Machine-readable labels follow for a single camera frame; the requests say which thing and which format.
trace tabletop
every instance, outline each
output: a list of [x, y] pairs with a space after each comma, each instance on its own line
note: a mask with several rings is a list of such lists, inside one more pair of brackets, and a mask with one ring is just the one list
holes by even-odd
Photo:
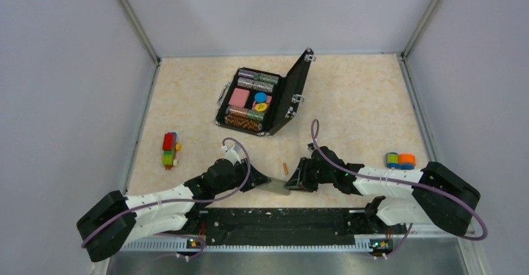
[[[286, 75], [299, 56], [164, 58], [148, 108], [129, 195], [163, 191], [201, 175], [223, 158], [221, 141], [239, 140], [252, 165], [267, 176], [288, 180], [301, 157], [310, 157], [310, 126], [320, 121], [318, 144], [346, 163], [385, 168], [388, 152], [411, 153], [417, 168], [427, 164], [414, 111], [396, 55], [317, 55], [296, 116], [273, 136], [257, 137], [214, 124], [217, 99], [239, 66]], [[162, 142], [177, 132], [178, 166], [162, 166]], [[283, 163], [288, 166], [285, 175]], [[289, 196], [263, 190], [237, 193], [210, 207], [363, 207], [372, 198], [345, 195], [332, 185]]]

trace yellow label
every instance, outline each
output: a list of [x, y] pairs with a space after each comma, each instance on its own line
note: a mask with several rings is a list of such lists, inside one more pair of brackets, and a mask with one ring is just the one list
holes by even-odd
[[255, 106], [255, 110], [257, 112], [264, 112], [264, 111], [266, 111], [267, 108], [268, 108], [267, 104], [258, 104], [258, 105]]

